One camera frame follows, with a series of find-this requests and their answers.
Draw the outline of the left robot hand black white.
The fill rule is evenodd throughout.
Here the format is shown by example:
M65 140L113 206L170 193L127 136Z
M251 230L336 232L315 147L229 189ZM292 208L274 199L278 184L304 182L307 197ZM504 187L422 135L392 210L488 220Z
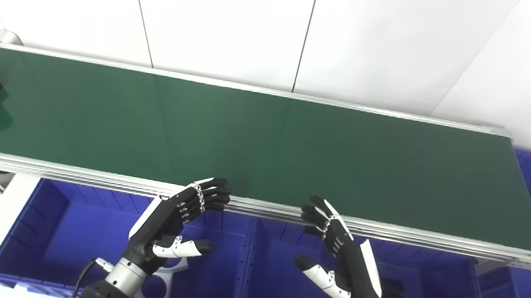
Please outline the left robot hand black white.
M122 265L154 274L170 258L197 257L215 250L212 240L181 235L184 225L207 211L224 211L230 202L227 179L195 181L167 199L154 198L129 232Z

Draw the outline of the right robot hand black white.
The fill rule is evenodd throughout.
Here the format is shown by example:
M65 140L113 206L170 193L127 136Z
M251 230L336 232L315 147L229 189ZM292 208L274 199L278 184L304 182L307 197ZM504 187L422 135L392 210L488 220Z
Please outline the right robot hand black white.
M331 298L382 298L381 279L369 239L358 244L338 211L326 199L310 197L300 217L308 225L306 234L320 237L335 259L337 269L325 269L307 254L294 257L294 263L314 285Z

